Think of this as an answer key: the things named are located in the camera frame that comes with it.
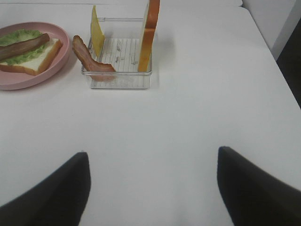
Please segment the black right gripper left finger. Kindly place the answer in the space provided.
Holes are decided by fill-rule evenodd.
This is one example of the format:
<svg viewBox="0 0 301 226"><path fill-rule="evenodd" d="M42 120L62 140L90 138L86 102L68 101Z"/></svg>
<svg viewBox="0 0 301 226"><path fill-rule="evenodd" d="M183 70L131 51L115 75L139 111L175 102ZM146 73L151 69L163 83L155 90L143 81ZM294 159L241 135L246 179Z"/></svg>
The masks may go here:
<svg viewBox="0 0 301 226"><path fill-rule="evenodd" d="M88 154L76 153L35 187L1 206L2 226L77 226L91 189Z"/></svg>

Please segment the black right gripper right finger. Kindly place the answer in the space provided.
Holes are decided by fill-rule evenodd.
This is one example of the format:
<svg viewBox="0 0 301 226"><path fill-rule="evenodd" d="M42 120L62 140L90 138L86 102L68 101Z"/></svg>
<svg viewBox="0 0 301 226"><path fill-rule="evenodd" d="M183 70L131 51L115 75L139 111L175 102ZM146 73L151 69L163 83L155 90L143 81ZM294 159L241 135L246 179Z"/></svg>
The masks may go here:
<svg viewBox="0 0 301 226"><path fill-rule="evenodd" d="M299 226L301 192L222 146L217 184L236 226Z"/></svg>

